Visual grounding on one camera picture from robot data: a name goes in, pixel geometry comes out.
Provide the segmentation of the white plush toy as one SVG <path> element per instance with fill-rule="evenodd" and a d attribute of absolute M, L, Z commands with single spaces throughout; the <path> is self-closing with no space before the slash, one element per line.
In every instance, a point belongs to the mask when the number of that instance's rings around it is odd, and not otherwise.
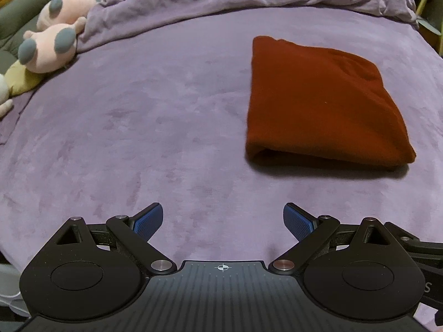
<path fill-rule="evenodd" d="M 0 74 L 0 118 L 4 118 L 13 108 L 14 103 L 10 98 L 10 89 L 5 77 Z"/>

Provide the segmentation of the pink plush toy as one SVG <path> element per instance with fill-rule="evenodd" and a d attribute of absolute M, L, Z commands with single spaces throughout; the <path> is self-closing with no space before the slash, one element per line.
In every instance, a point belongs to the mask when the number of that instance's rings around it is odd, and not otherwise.
<path fill-rule="evenodd" d="M 66 66 L 77 53 L 77 36 L 87 15 L 103 0 L 50 0 L 41 10 L 35 32 L 26 31 L 18 60 L 27 70 L 47 74 Z"/>

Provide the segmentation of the grey upholstered headboard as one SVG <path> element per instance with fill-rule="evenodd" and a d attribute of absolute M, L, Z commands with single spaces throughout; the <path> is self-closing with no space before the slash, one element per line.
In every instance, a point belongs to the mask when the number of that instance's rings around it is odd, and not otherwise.
<path fill-rule="evenodd" d="M 1 8 L 1 74 L 17 61 L 27 30 L 36 30 L 38 15 L 50 0 L 13 0 Z"/>

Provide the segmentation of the purple bed sheet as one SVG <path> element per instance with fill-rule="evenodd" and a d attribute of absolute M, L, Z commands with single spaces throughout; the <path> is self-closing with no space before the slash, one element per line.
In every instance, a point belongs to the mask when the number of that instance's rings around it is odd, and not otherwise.
<path fill-rule="evenodd" d="M 249 164 L 258 35 L 375 63 L 416 161 L 386 173 Z M 270 261 L 294 243 L 282 222 L 290 201 L 441 241 L 442 60 L 410 25 L 328 7 L 199 17 L 84 53 L 30 99 L 1 147 L 1 251 L 23 266 L 71 216 L 98 223 L 155 201 L 165 218 L 153 245 L 175 261 Z"/>

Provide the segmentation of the yellow wooden side shelf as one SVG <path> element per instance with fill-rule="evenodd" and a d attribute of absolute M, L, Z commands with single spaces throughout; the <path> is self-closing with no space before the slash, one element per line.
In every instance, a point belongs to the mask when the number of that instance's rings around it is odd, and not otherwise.
<path fill-rule="evenodd" d="M 419 33 L 442 57 L 442 0 L 420 0 L 417 16 Z"/>

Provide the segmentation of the yellow plush toy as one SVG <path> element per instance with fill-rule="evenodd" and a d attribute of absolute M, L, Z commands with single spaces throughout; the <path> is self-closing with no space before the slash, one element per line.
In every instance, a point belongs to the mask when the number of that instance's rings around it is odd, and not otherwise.
<path fill-rule="evenodd" d="M 18 96 L 30 92 L 43 80 L 44 76 L 45 74 L 36 74 L 29 71 L 19 61 L 12 63 L 4 74 L 10 96 Z"/>

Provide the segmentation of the dark red knit cardigan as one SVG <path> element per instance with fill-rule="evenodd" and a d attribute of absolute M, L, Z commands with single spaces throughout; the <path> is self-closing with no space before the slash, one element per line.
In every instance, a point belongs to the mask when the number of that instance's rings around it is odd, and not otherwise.
<path fill-rule="evenodd" d="M 416 153 L 378 68 L 360 56 L 257 36 L 246 156 L 395 168 Z"/>

